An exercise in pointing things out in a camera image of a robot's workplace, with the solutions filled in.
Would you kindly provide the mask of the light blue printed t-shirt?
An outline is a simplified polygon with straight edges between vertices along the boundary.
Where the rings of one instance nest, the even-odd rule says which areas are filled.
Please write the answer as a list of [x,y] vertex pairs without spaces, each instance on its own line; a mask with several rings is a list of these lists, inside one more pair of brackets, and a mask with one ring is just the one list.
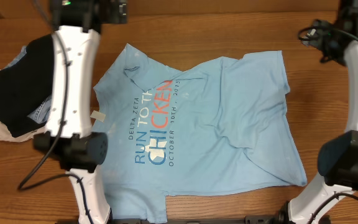
[[166,198],[307,183],[286,113],[280,51],[185,72],[131,45],[94,87],[108,136],[104,193],[117,219],[167,221]]

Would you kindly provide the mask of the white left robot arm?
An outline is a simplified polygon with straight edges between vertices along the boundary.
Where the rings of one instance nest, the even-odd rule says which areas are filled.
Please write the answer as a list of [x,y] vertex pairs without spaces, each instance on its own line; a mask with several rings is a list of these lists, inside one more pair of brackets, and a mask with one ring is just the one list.
[[92,130],[90,98],[94,61],[103,24],[125,24],[125,0],[51,1],[54,52],[52,104],[45,132],[34,137],[34,147],[44,153],[39,162],[59,162],[73,187],[77,223],[112,223],[111,207],[104,195],[101,164],[108,138]]

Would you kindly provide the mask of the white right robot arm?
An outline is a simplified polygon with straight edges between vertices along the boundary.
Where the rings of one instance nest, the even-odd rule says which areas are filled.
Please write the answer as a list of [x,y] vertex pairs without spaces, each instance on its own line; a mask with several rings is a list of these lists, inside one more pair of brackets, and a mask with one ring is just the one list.
[[330,223],[327,212],[342,199],[358,201],[358,0],[340,0],[334,23],[316,19],[298,32],[306,46],[322,52],[321,63],[347,67],[349,112],[344,134],[325,143],[318,172],[295,198],[275,215],[248,215],[245,223]]

